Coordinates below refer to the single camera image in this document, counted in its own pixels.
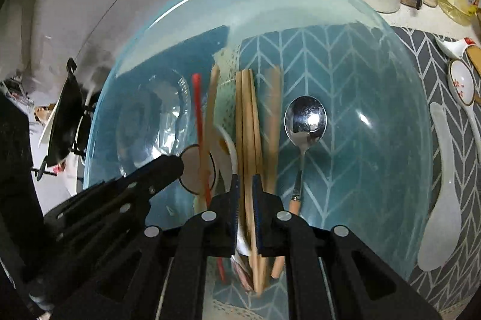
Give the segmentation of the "metal spoon wooden handle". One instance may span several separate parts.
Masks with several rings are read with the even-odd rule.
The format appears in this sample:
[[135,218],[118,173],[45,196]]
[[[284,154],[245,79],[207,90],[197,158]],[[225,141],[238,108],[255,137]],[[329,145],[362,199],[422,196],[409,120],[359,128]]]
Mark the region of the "metal spoon wooden handle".
[[303,173],[307,151],[324,136],[328,117],[322,103],[309,95],[295,98],[284,114],[284,130],[290,142],[299,149],[299,170],[290,199],[289,211],[299,215],[302,201]]

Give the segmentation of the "red chopstick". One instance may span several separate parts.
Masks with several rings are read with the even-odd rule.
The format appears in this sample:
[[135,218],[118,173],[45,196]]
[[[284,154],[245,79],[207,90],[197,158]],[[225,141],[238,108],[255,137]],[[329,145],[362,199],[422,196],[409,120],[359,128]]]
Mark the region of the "red chopstick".
[[203,156],[203,119],[201,110],[201,74],[194,73],[191,77],[191,82],[194,91],[194,104],[197,121],[197,141],[199,144],[199,163],[200,176],[202,184],[201,197],[205,201],[205,205],[209,206],[211,201],[210,187],[209,187],[209,171],[208,171],[208,156]]

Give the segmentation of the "wooden spatula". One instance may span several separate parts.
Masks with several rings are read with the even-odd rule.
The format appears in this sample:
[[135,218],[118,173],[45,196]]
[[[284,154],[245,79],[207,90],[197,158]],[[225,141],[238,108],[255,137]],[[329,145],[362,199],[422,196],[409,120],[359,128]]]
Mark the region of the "wooden spatula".
[[466,48],[466,55],[476,72],[481,76],[481,48],[476,45],[470,45]]

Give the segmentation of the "white plastic rice paddle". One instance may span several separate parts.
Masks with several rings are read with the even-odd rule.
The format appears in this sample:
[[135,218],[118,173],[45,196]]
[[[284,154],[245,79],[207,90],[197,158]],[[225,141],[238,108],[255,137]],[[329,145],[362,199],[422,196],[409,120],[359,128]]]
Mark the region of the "white plastic rice paddle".
[[452,136],[443,107],[430,104],[441,158],[441,187],[426,223],[417,265],[423,271],[444,266],[456,249],[461,235],[461,206],[455,188],[455,159]]

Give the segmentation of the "white spoon red handle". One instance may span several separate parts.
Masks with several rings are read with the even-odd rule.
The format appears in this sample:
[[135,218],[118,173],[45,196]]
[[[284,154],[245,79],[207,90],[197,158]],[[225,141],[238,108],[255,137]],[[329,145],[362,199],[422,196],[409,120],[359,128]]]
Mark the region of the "white spoon red handle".
[[462,59],[463,54],[469,47],[476,46],[475,42],[468,37],[454,42],[442,41],[436,37],[435,42],[449,59]]

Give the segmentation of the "wooden chopstick pair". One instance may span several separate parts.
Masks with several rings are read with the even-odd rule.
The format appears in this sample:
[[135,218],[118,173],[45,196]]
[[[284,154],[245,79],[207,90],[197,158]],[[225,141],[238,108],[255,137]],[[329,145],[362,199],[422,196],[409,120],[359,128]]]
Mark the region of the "wooden chopstick pair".
[[256,242],[255,216],[253,207],[253,176],[258,172],[256,164],[255,135],[253,122],[252,88],[250,84],[250,71],[244,69],[237,73],[241,78],[240,104],[242,127],[242,163],[243,163],[243,185],[245,199],[245,224],[250,241],[251,255],[250,267],[253,275],[253,290],[260,296],[267,281],[266,265],[267,259],[259,256]]

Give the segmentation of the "white spoon floral small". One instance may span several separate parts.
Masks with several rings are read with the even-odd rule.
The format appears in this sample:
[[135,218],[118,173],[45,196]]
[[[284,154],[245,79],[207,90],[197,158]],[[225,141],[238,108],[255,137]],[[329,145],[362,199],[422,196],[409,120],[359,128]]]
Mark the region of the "white spoon floral small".
[[463,61],[452,59],[449,62],[448,84],[452,96],[466,112],[474,136],[478,157],[480,157],[480,133],[474,114],[474,78]]

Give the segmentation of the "black wok pan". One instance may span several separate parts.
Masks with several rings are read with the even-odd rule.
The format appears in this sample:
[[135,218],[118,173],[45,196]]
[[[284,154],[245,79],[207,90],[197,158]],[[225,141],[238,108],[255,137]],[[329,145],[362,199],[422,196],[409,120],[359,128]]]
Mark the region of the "black wok pan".
[[67,79],[55,105],[55,112],[50,116],[51,131],[47,154],[36,171],[37,181],[41,180],[46,168],[58,165],[70,153],[86,158],[91,125],[89,114],[93,109],[83,100],[81,88],[74,74],[77,65],[72,58],[68,59],[66,70]]

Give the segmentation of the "grey chevron table mat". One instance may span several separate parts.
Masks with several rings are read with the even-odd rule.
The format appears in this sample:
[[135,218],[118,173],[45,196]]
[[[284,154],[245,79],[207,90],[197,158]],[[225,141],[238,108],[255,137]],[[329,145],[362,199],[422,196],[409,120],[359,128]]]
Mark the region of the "grey chevron table mat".
[[[279,67],[284,103],[309,94],[327,111],[328,128],[307,152],[302,217],[352,229],[440,313],[456,316],[480,286],[480,164],[434,40],[412,28],[314,25],[245,38],[224,59],[230,71],[253,71],[260,98]],[[447,178],[461,231],[430,267],[418,252]]]

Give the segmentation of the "white spoon yellow pattern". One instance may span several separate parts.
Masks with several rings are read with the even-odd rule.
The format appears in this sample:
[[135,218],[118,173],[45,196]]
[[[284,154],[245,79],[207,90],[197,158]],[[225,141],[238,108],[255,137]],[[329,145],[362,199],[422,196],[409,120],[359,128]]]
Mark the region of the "white spoon yellow pattern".
[[216,165],[220,171],[225,191],[228,192],[231,188],[232,176],[238,173],[236,146],[229,133],[221,125],[215,125],[214,128],[219,135],[217,145],[220,151]]

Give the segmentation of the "blue transparent plastic basin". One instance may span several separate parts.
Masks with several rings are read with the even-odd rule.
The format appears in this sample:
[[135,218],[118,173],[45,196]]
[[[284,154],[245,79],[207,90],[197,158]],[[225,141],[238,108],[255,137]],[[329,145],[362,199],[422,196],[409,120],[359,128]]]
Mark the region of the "blue transparent plastic basin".
[[[133,173],[195,142],[191,76],[219,67],[214,122],[236,132],[236,73],[225,53],[245,38],[314,25],[362,23],[391,28],[362,0],[175,0],[139,32],[118,58],[100,95],[90,132],[85,186]],[[287,204],[299,170],[299,149],[280,123],[276,194]],[[256,90],[262,148],[268,148],[268,95]]]

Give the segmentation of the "white spoon red flowers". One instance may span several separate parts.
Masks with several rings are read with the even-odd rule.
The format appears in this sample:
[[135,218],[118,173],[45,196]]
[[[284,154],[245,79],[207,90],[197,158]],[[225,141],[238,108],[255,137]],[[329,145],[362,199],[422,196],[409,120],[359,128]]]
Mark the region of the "white spoon red flowers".
[[[214,193],[218,179],[218,170],[216,169],[214,158],[209,154],[209,185],[210,192]],[[183,163],[183,172],[179,179],[180,185],[193,195],[201,195],[204,192],[201,183],[201,166],[200,166],[200,147],[193,144],[186,147],[180,154]]]

